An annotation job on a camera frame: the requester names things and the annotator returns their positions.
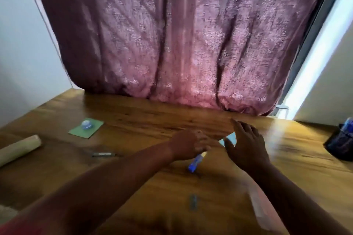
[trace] curtain fold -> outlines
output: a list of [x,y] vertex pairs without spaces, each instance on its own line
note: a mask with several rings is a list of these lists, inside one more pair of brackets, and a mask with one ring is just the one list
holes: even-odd
[[266,115],[316,0],[42,2],[77,86]]

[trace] green paper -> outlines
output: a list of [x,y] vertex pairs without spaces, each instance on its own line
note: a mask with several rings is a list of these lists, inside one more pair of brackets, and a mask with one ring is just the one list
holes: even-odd
[[90,129],[83,129],[82,126],[79,125],[71,129],[68,133],[82,138],[90,138],[104,124],[104,122],[92,118],[85,118],[84,120],[89,120],[93,126]]

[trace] pink curtain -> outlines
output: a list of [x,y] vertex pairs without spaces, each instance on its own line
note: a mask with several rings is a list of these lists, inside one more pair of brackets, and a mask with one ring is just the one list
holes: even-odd
[[316,0],[42,2],[83,89],[266,115]]

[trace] wooden table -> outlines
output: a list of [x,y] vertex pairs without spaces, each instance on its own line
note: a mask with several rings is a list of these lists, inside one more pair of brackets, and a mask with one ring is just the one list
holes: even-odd
[[[90,139],[69,135],[85,117],[105,124]],[[322,146],[332,128],[74,89],[0,129],[0,147],[34,134],[43,141],[43,147],[0,169],[0,203],[23,209],[105,161],[92,158],[94,151],[123,157],[183,128],[201,129],[221,139],[232,132],[229,117],[256,126],[273,163],[353,230],[353,166]],[[254,216],[244,173],[223,148],[210,152],[194,174],[186,171],[189,163],[175,162],[157,173],[97,233],[265,233]],[[119,175],[112,171],[112,176]],[[196,211],[190,210],[192,194],[198,197]]]

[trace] left hand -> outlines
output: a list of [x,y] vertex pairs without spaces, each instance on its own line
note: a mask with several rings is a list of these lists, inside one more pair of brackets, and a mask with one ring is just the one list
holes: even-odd
[[173,160],[182,161],[210,150],[211,143],[211,139],[200,130],[183,130],[173,135],[167,145],[172,151]]

